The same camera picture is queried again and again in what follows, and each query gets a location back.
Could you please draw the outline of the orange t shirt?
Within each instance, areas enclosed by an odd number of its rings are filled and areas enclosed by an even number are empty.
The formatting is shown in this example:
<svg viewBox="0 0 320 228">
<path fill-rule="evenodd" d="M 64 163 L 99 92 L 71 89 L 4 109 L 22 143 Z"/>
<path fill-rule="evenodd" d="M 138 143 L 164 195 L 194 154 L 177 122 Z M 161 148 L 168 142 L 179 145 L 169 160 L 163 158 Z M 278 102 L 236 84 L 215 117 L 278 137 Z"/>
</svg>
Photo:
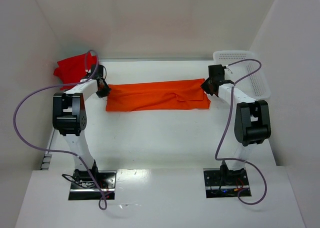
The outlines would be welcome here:
<svg viewBox="0 0 320 228">
<path fill-rule="evenodd" d="M 209 109 L 204 79 L 110 85 L 107 112 Z"/>
</svg>

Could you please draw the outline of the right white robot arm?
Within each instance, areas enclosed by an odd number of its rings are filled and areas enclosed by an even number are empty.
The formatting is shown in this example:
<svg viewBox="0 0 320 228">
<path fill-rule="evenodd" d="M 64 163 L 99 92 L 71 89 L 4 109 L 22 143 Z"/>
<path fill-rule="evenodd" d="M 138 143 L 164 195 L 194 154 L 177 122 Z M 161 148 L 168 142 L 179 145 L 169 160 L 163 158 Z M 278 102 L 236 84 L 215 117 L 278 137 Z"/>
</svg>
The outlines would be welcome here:
<svg viewBox="0 0 320 228">
<path fill-rule="evenodd" d="M 254 146 L 262 144 L 271 136 L 271 123 L 269 105 L 265 100 L 257 100 L 240 89 L 237 84 L 251 75 L 257 73 L 262 64 L 255 59 L 244 59 L 245 62 L 256 62 L 258 67 L 236 81 L 225 78 L 225 69 L 238 64 L 239 61 L 229 65 L 209 65 L 208 78 L 201 84 L 205 93 L 216 96 L 229 104 L 229 114 L 222 137 L 218 143 L 214 158 L 221 161 L 221 177 L 227 178 L 241 174 L 245 169 Z M 238 147 L 232 157 L 219 157 L 224 139 L 228 130 L 233 126 L 231 135 L 238 142 Z"/>
</svg>

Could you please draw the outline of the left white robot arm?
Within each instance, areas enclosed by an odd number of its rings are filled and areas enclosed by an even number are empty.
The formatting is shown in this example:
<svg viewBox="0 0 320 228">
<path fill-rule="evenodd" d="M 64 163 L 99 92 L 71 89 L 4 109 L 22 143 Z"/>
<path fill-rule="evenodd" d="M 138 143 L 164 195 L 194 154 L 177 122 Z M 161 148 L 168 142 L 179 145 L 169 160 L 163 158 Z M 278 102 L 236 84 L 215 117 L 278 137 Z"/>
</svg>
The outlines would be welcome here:
<svg viewBox="0 0 320 228">
<path fill-rule="evenodd" d="M 80 84 L 53 96 L 52 124 L 75 153 L 73 175 L 62 176 L 81 188 L 96 187 L 92 174 L 97 178 L 99 171 L 92 157 L 86 137 L 87 114 L 85 101 L 93 94 L 107 97 L 111 88 L 106 83 L 107 69 L 103 65 L 92 65 Z"/>
</svg>

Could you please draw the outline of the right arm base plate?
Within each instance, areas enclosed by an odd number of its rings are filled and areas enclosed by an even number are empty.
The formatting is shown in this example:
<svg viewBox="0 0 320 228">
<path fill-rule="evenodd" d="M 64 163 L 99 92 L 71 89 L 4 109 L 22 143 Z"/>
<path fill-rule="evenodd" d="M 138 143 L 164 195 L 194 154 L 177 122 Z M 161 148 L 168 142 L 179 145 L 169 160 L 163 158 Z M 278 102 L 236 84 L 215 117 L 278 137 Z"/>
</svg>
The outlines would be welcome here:
<svg viewBox="0 0 320 228">
<path fill-rule="evenodd" d="M 250 184 L 245 169 L 232 174 L 222 174 L 220 169 L 204 169 L 206 198 L 229 198 L 251 196 Z"/>
</svg>

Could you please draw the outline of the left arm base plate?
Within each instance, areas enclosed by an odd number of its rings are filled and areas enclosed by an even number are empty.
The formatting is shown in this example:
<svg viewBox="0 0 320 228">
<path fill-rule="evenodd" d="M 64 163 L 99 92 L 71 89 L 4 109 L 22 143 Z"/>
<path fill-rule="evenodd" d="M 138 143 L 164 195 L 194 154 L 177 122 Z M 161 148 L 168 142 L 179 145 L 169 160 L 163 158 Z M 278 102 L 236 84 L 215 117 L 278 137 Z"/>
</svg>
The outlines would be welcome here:
<svg viewBox="0 0 320 228">
<path fill-rule="evenodd" d="M 103 191 L 107 200 L 115 199 L 116 171 L 98 171 L 94 173 L 97 185 L 87 171 L 75 170 L 73 175 L 62 174 L 70 182 L 68 200 L 99 200 Z"/>
</svg>

